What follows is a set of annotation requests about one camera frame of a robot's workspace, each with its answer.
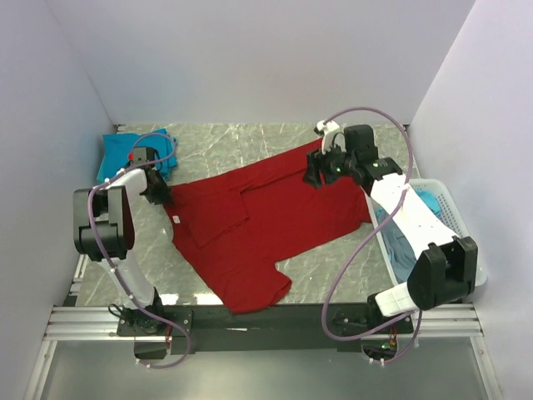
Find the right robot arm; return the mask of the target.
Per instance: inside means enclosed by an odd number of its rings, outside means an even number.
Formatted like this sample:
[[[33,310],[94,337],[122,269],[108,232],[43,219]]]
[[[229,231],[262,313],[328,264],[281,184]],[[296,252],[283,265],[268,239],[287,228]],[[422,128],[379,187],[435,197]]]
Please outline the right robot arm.
[[[381,205],[413,250],[416,262],[407,280],[370,296],[366,325],[385,332],[395,317],[430,310],[471,295],[476,287],[478,247],[460,237],[428,208],[390,157],[380,158],[368,125],[341,128],[320,121],[321,146],[306,156],[304,183],[320,188],[349,177]]]

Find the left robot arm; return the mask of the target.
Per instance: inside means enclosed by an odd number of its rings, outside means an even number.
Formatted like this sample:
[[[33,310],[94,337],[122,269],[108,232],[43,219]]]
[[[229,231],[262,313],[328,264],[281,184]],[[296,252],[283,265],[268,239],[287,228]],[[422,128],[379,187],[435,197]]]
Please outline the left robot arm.
[[[77,251],[101,266],[116,285],[122,305],[107,310],[121,327],[151,336],[169,333],[162,300],[133,253],[135,229],[130,201],[145,197],[156,205],[172,201],[156,165],[159,152],[134,147],[127,164],[105,183],[73,193],[73,241]]]

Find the red t shirt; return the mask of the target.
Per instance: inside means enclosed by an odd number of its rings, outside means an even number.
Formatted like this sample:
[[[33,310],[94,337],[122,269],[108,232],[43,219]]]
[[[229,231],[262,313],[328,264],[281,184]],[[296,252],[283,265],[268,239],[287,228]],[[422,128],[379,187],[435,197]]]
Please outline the red t shirt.
[[[173,186],[164,209],[172,242],[232,313],[282,300],[288,258],[371,221],[366,196],[350,178],[320,189],[303,182],[317,141],[215,177]]]

